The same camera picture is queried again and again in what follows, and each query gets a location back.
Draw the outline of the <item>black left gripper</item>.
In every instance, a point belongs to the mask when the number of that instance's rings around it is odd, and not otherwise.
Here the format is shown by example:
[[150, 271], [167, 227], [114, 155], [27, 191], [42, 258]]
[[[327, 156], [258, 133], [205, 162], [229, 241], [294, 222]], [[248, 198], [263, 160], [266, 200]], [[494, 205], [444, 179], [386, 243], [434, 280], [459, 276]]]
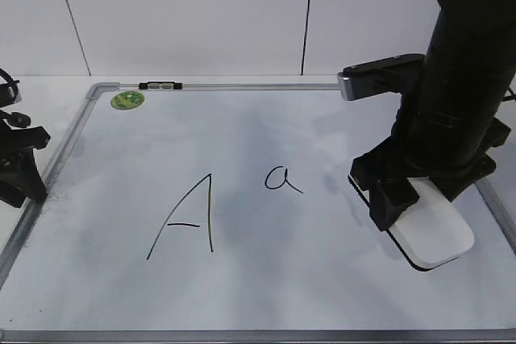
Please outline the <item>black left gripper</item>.
[[28, 115], [1, 111], [1, 201], [20, 208], [27, 198], [46, 199], [33, 150], [44, 149], [50, 139], [42, 126], [31, 127]]

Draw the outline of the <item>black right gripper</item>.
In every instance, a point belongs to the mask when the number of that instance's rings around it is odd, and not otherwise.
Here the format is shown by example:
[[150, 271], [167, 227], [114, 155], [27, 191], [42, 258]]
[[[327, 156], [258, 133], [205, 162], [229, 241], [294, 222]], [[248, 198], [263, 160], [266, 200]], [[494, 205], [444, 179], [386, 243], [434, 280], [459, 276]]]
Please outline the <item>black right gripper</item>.
[[504, 145], [511, 129], [491, 117], [483, 123], [448, 117], [398, 117], [391, 135], [352, 161], [349, 181], [369, 195], [369, 215], [380, 231], [418, 202], [410, 178], [428, 178], [450, 201], [490, 175], [488, 150]]

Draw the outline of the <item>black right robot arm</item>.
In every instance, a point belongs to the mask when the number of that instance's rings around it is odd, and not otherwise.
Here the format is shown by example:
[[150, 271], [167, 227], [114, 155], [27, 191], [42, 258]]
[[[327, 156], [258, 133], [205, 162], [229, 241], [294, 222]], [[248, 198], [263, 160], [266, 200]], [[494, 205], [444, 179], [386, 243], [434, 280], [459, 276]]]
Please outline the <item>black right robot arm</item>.
[[339, 75], [349, 101], [398, 93], [387, 139], [355, 159], [351, 177], [371, 201], [413, 204], [414, 178], [448, 199], [494, 172], [489, 149], [509, 127], [497, 110], [515, 75], [515, 0], [437, 0], [427, 52], [375, 60]]

